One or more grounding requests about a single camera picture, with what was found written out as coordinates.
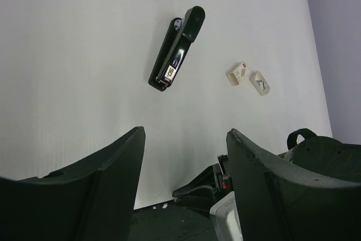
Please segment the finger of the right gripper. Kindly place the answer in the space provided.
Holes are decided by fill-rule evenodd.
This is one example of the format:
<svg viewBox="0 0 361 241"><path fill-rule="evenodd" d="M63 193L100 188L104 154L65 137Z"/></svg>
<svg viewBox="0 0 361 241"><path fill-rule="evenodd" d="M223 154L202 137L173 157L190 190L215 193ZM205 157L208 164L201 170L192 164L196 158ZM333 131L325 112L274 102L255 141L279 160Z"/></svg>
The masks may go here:
<svg viewBox="0 0 361 241"><path fill-rule="evenodd" d="M227 155L219 155L216 164L208 166L190 183L172 192L176 205L206 218L213 205L233 191L231 169Z"/></svg>

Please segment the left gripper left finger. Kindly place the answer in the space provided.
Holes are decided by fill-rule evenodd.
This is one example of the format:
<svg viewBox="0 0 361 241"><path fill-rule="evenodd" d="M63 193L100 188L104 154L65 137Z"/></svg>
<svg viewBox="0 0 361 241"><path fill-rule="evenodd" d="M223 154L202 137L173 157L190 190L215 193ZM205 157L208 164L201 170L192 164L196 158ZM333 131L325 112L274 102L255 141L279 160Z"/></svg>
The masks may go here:
<svg viewBox="0 0 361 241"><path fill-rule="evenodd" d="M145 141L137 126L42 178L1 178L1 239L126 240Z"/></svg>

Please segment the black stapler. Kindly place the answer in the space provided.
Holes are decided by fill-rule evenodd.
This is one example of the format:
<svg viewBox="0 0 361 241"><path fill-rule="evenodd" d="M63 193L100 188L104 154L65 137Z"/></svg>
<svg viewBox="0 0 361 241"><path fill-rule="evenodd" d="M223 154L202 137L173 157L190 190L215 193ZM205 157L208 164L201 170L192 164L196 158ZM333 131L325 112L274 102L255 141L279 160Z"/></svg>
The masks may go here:
<svg viewBox="0 0 361 241"><path fill-rule="evenodd" d="M205 20L205 10L194 6L183 18L175 17L169 24L148 83L158 91L169 88L198 36Z"/></svg>

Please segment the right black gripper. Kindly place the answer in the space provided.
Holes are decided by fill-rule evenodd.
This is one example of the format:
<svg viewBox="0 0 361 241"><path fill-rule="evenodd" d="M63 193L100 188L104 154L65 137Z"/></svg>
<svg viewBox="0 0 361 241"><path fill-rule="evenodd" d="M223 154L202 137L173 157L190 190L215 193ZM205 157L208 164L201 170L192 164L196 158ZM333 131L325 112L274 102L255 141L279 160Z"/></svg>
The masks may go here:
<svg viewBox="0 0 361 241"><path fill-rule="evenodd" d="M279 157L296 166L324 176L360 182L360 145L342 143L302 128L288 135L287 148Z"/></svg>

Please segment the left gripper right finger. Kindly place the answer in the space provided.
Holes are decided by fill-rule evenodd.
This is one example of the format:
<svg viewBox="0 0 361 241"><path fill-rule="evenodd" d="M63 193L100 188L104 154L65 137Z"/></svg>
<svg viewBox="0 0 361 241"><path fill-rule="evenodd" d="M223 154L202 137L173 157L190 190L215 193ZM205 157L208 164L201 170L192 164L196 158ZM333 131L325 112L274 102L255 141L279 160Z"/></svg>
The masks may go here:
<svg viewBox="0 0 361 241"><path fill-rule="evenodd" d="M296 166L236 129L226 143L245 240L360 239L360 182Z"/></svg>

